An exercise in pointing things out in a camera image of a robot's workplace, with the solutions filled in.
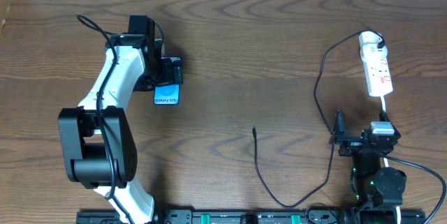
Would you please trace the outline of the blue Galaxy smartphone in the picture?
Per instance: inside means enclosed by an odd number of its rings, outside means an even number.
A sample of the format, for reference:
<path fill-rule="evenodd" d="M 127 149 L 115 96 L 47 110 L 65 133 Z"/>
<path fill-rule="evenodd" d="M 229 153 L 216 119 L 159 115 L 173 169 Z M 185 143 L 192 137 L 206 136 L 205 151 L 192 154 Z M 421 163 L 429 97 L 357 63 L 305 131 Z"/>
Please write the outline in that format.
<path fill-rule="evenodd" d="M 154 90 L 155 105 L 178 105 L 180 86 L 183 84 L 182 59 L 162 57 L 163 83 Z"/>

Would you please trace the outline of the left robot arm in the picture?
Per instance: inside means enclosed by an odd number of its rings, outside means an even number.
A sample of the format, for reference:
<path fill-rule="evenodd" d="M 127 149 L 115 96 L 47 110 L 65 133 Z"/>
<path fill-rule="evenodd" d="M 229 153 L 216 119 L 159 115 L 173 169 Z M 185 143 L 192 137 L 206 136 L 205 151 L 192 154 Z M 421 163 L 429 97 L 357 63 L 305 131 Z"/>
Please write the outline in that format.
<path fill-rule="evenodd" d="M 132 15 L 124 33 L 103 30 L 87 16 L 77 19 L 105 38 L 105 63 L 90 92 L 58 116 L 67 177 L 103 196 L 111 211 L 78 212 L 76 223 L 166 223 L 165 214 L 136 175 L 138 152 L 126 118 L 135 92 L 154 94 L 159 105 L 176 105 L 183 83 L 182 60 L 167 57 L 162 28 L 146 15 Z"/>

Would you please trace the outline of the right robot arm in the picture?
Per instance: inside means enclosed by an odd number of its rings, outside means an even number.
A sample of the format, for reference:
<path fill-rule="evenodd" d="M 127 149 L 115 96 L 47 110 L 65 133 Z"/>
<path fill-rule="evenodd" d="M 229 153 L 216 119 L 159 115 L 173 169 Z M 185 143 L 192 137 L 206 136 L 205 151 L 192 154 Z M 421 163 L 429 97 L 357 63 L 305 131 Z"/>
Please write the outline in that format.
<path fill-rule="evenodd" d="M 401 138 L 399 131 L 382 111 L 379 120 L 363 130 L 358 137 L 346 135 L 343 115 L 336 113 L 330 143 L 339 147 L 339 155 L 353 159 L 351 187 L 358 203 L 351 207 L 344 219 L 348 223 L 397 223 L 396 208 L 403 203 L 406 174 L 392 167 L 384 167 L 381 159 L 393 151 Z"/>

